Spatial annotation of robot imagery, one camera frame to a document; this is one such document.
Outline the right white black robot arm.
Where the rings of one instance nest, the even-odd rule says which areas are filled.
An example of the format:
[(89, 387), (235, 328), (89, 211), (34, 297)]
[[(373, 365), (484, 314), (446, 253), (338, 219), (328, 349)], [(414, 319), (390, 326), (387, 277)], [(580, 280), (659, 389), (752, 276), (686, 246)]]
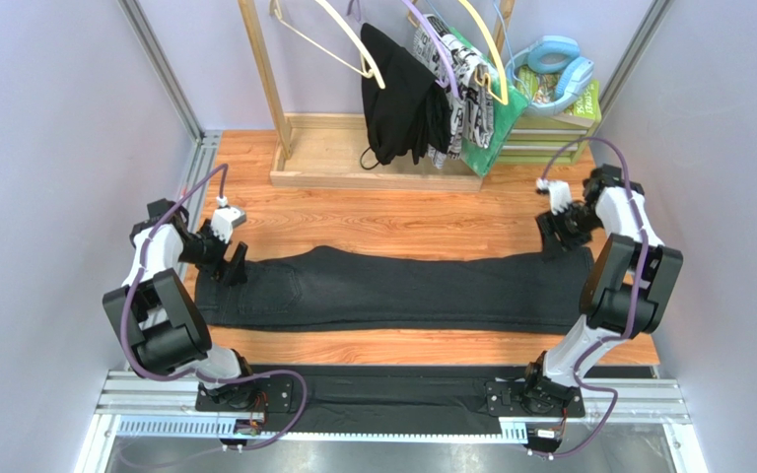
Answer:
[(580, 316), (565, 338), (525, 371), (520, 395), (537, 414), (568, 409), (583, 375), (609, 351), (659, 326), (683, 265), (683, 255), (657, 236), (645, 210), (645, 191), (623, 169), (603, 165), (583, 182), (583, 198), (570, 185), (545, 177), (536, 183), (550, 209), (536, 219), (543, 253), (582, 249), (596, 229), (606, 242), (579, 299)]

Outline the black denim trousers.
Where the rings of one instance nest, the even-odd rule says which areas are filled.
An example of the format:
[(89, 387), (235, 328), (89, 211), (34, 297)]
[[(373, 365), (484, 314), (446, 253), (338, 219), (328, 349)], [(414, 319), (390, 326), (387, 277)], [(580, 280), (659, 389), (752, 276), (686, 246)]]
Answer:
[(586, 248), (468, 261), (371, 256), (319, 246), (252, 261), (226, 287), (199, 276), (195, 300), (214, 326), (269, 332), (481, 330), (564, 335), (593, 266)]

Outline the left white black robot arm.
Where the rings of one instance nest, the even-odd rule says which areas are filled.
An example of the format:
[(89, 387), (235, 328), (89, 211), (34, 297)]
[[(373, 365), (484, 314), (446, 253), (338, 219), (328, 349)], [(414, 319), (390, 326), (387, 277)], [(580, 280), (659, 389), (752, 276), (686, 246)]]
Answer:
[(246, 282), (246, 244), (240, 243), (232, 259), (225, 258), (246, 213), (224, 198), (218, 204), (200, 230), (191, 233), (184, 207), (167, 199), (150, 203), (148, 219), (135, 224), (130, 234), (135, 248), (130, 273), (120, 288), (103, 295), (103, 308), (121, 346), (144, 370), (162, 377), (194, 372), (209, 401), (248, 410), (260, 396), (249, 380), (250, 366), (235, 350), (212, 341), (201, 310), (176, 272), (180, 263), (189, 263), (221, 288)]

